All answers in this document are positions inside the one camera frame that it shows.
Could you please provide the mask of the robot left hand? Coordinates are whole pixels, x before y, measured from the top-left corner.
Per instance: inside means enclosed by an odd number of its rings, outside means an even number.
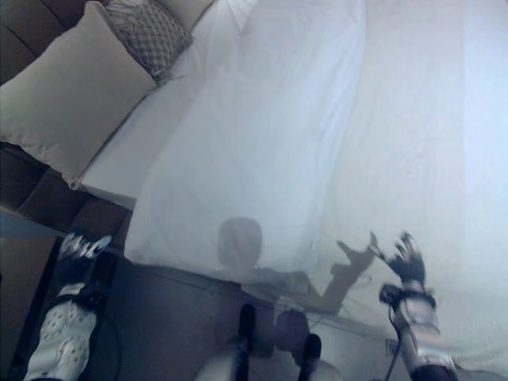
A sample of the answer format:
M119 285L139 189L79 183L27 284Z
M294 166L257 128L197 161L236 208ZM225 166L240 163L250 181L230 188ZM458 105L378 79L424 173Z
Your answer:
M111 235L91 241L69 233L58 251L54 271L57 287L96 282L110 285L117 266L117 256L108 249L112 240Z

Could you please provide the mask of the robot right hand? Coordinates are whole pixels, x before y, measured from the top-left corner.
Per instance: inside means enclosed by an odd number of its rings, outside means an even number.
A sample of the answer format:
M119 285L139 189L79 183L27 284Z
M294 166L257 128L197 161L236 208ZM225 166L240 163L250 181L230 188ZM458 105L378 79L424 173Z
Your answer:
M380 250L376 256L388 265L402 283L416 282L424 286L425 264L414 238L408 232L402 232L394 246L396 253L393 256L387 256Z

